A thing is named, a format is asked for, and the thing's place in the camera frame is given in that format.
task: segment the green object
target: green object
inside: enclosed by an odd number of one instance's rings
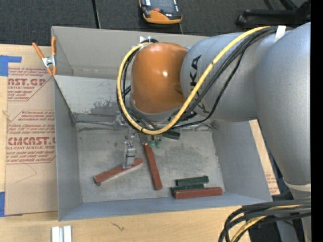
[[[175,190],[186,190],[186,189],[196,189],[196,188],[204,188],[204,184],[193,184],[189,186],[177,186],[171,188],[171,193],[173,194]]]
[[[159,139],[159,140],[155,140],[155,146],[156,148],[158,149],[160,147],[160,144],[162,143],[162,141]]]
[[[155,141],[154,140],[151,140],[148,142],[148,145],[152,148],[155,146]]]
[[[175,180],[177,186],[189,186],[193,184],[206,184],[209,182],[208,176],[198,176]]]

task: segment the black wire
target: black wire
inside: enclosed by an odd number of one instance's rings
[[[240,239],[240,237],[250,228],[257,226],[257,225],[263,225],[263,224],[268,224],[268,223],[272,223],[272,222],[276,222],[276,221],[286,221],[286,220],[290,220],[290,219],[299,219],[299,218],[305,218],[305,217],[309,217],[311,216],[311,212],[307,211],[305,213],[298,213],[298,214],[293,214],[293,215],[288,215],[288,216],[274,216],[274,215],[269,215],[267,217],[265,217],[264,219],[254,223],[252,226],[248,227],[245,231],[243,231],[243,233],[241,233],[238,237],[237,240],[238,241]],[[242,221],[247,221],[250,220],[251,218],[247,218],[246,216],[241,216],[237,219],[235,219],[234,221],[232,221],[231,223],[228,223],[228,225],[222,230],[220,236],[219,236],[219,240],[218,242],[222,242],[223,239],[226,239],[226,242],[230,242],[230,238],[229,238],[229,230],[234,227],[235,225],[237,225],[238,223],[242,222]]]
[[[263,38],[264,36],[267,36],[269,34],[272,34],[275,31],[275,27],[270,27],[269,29],[259,30],[259,32],[255,33],[255,35],[251,35],[246,37],[236,48],[235,50],[225,59],[225,61],[222,63],[216,74],[212,77],[210,82],[207,84],[207,86],[204,88],[204,90],[199,94],[198,98],[194,101],[194,103],[188,108],[186,112],[190,113],[192,112],[195,107],[198,105],[198,103],[202,100],[204,95],[209,91],[209,89],[212,87],[212,85],[215,83],[215,81],[219,78],[219,76],[224,72],[224,70],[232,63],[233,60],[236,59],[236,57],[240,54],[243,54],[245,50],[254,42],[259,40],[260,38]]]
[[[311,216],[311,212],[308,213],[303,213],[303,214],[297,214],[297,215],[292,215],[292,216],[287,216],[287,217],[273,217],[273,216],[268,216],[263,220],[260,220],[258,222],[256,222],[255,224],[253,224],[252,226],[248,227],[246,230],[244,230],[237,238],[236,238],[236,242],[239,241],[239,239],[243,236],[243,234],[249,230],[252,227],[258,226],[258,225],[265,225],[265,224],[269,224],[269,223],[273,223],[273,222],[277,222],[277,221],[284,221],[284,220],[292,220],[292,219],[300,219],[300,218],[306,218]]]
[[[237,209],[233,213],[231,213],[228,218],[225,221],[224,224],[224,229],[222,230],[220,236],[219,236],[219,241],[222,241],[224,238],[226,241],[230,241],[229,239],[229,229],[233,227],[234,225],[240,223],[241,221],[245,221],[248,219],[251,219],[252,214],[258,213],[259,215],[273,215],[275,214],[274,210],[268,210],[269,208],[272,207],[277,207],[277,206],[289,206],[289,205],[298,205],[301,204],[302,206],[297,206],[295,208],[298,208],[298,213],[304,210],[310,210],[310,203],[311,199],[300,199],[300,200],[287,200],[287,201],[277,201],[277,202],[266,202],[266,203],[259,203],[259,204],[253,204],[253,205],[245,205],[242,206],[241,208]],[[278,211],[279,214],[290,214],[294,212],[294,209],[281,209]]]
[[[212,77],[211,81],[208,83],[208,85],[205,87],[205,89],[200,93],[200,95],[198,96],[198,98],[194,101],[194,103],[188,108],[188,110],[186,112],[191,113],[194,108],[198,105],[198,103],[202,100],[202,98],[204,97],[204,95],[209,91],[209,89],[211,88],[211,86],[214,84],[214,82],[218,79],[218,77],[224,72],[224,70],[226,69],[226,67],[232,63],[233,60],[236,59],[236,57],[238,55],[243,55],[244,52],[246,51],[246,49],[253,43],[255,43],[256,41],[258,41],[259,39],[263,38],[264,36],[270,35],[272,33],[274,33],[276,31],[276,27],[269,27],[267,29],[263,29],[263,30],[259,30],[259,33],[255,33],[256,35],[250,35],[248,37],[246,37],[236,48],[235,50],[226,58],[226,60],[223,62],[223,64],[220,66],[219,70],[216,72],[216,74]],[[192,125],[197,125],[200,124],[202,122],[205,122],[206,120],[208,120],[212,114],[214,113],[220,98],[222,97],[225,89],[227,88],[229,81],[232,79],[233,75],[235,74],[240,62],[241,62],[242,56],[240,57],[240,59],[237,62],[236,67],[234,68],[234,70],[231,72],[229,79],[226,81],[224,87],[222,88],[222,90],[220,91],[217,100],[215,101],[211,112],[209,113],[209,115],[203,119],[203,120],[199,120],[196,122],[192,122],[192,123],[187,123],[187,124],[183,124],[180,126],[174,126],[173,128],[171,128],[171,130],[175,130],[175,129],[179,129],[179,128],[183,128],[183,127],[188,127],[188,126],[192,126]]]

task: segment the black cable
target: black cable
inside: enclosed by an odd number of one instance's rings
[[[260,220],[258,222],[256,222],[255,224],[253,224],[252,226],[248,227],[245,231],[243,231],[235,240],[235,242],[239,241],[239,239],[243,236],[243,234],[249,230],[252,227],[258,226],[259,224],[261,225],[265,225],[265,224],[269,224],[269,223],[273,223],[273,222],[277,222],[277,221],[284,221],[284,220],[292,220],[292,219],[300,219],[300,218],[306,218],[306,217],[310,217],[311,216],[311,212],[308,213],[303,213],[303,214],[297,214],[297,215],[291,215],[291,216],[287,216],[287,217],[273,217],[273,216],[268,216],[263,220]]]
[[[295,206],[294,208],[277,209],[277,207],[283,207],[283,206],[287,207],[292,205],[300,205],[300,206]],[[226,239],[226,241],[230,241],[229,233],[228,233],[229,229],[242,221],[252,219],[252,217],[274,215],[274,214],[293,214],[294,212],[300,213],[303,211],[306,212],[306,211],[310,211],[310,206],[311,206],[311,199],[266,202],[266,203],[242,206],[241,208],[231,213],[226,219],[224,224],[224,229],[222,230],[219,236],[219,241],[222,241],[224,238]]]
[[[100,23],[100,20],[99,20],[99,15],[98,15],[97,9],[96,9],[95,0],[92,0],[92,7],[93,7],[93,12],[94,12],[96,28],[101,29],[101,23]]]
[[[171,128],[171,130],[175,130],[178,128],[183,128],[183,127],[188,127],[191,125],[196,125],[196,124],[200,124],[206,120],[208,120],[211,115],[214,113],[219,100],[221,98],[221,96],[223,95],[226,87],[228,86],[230,80],[232,79],[233,75],[235,74],[237,68],[239,67],[239,64],[241,62],[242,59],[242,55],[244,54],[244,52],[246,51],[246,49],[253,43],[255,43],[256,41],[258,41],[259,39],[263,38],[264,36],[267,36],[269,34],[274,33],[276,30],[276,27],[270,27],[270,29],[264,29],[264,30],[260,30],[259,33],[256,33],[256,35],[252,35],[252,36],[248,36],[246,37],[236,48],[235,50],[226,58],[226,60],[223,62],[223,64],[220,66],[219,70],[216,72],[216,74],[212,77],[211,81],[208,83],[208,85],[205,87],[205,89],[201,92],[201,94],[198,96],[198,98],[194,101],[194,103],[192,104],[192,106],[189,107],[189,109],[187,110],[188,113],[191,113],[194,108],[198,105],[198,103],[202,100],[203,96],[209,91],[209,89],[211,88],[211,86],[214,84],[214,82],[219,78],[219,76],[224,72],[224,70],[227,68],[228,65],[230,65],[230,63],[232,63],[233,60],[236,59],[236,57],[238,55],[241,55],[234,70],[231,72],[228,80],[226,81],[224,87],[222,88],[222,90],[220,91],[216,102],[214,103],[211,112],[209,113],[209,115],[200,121],[196,121],[196,122],[192,122],[192,123],[187,123],[184,125],[180,125],[180,126],[174,126],[173,128]]]

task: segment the black floor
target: black floor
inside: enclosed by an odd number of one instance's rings
[[[300,6],[306,0],[292,1]],[[270,2],[283,9],[278,0]],[[245,9],[267,9],[264,0],[178,0],[178,4],[183,13],[181,28],[153,29],[138,17],[138,0],[96,0],[102,29],[214,36],[286,24],[285,19],[257,17],[242,27],[235,24]],[[0,0],[0,43],[49,45],[52,26],[96,28],[91,0]],[[280,239],[275,225],[254,228],[250,234],[254,242]]]

